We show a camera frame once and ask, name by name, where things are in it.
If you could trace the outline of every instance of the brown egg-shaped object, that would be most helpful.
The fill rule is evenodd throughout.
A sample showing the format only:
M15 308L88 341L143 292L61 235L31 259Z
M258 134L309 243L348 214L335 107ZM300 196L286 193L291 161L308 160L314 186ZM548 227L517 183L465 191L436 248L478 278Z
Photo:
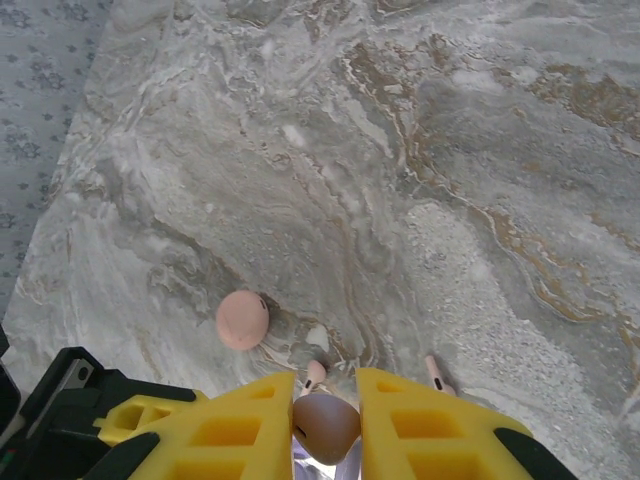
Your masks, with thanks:
M299 397L293 403L293 434L318 462L337 465L360 436L360 414L333 395Z
M258 345L269 328L269 310L260 295L238 290L227 295L216 313L220 340L234 350L249 350Z

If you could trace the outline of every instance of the floor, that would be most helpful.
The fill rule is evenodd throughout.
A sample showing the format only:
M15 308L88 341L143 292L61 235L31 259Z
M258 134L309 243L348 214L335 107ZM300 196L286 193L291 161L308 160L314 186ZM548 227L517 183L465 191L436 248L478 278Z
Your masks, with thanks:
M110 7L111 0L0 0L0 319Z
M355 403L435 353L581 480L637 477L637 2L118 0L104 32L3 323L23 389L81 344L208 395L320 357ZM213 321L241 288L249 352Z

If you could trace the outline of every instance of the pink sphere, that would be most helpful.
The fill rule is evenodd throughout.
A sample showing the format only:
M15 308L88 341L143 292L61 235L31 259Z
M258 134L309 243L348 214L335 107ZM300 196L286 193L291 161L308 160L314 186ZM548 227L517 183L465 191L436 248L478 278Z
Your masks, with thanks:
M234 350L249 350L258 345L269 328L269 311L260 295L238 290L227 295L216 313L220 340Z

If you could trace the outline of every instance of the small pink object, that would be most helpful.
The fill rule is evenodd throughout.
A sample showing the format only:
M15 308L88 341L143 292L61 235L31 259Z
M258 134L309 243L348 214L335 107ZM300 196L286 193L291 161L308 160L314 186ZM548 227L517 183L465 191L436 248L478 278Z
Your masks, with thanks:
M300 396L309 395L313 387L324 382L325 378L327 378L326 369L317 360L311 360L307 365L307 379L304 381Z
M234 350L249 350L267 335L269 310L260 295L238 290L227 295L216 313L220 340Z
M431 377L431 384L433 388L438 390L439 392L448 393L449 395L456 396L456 391L451 387L451 385L447 385L444 383L442 379L442 375L440 374L440 369L438 368L438 364L436 363L436 359L433 355L429 355L426 359L427 370L429 371L429 376Z

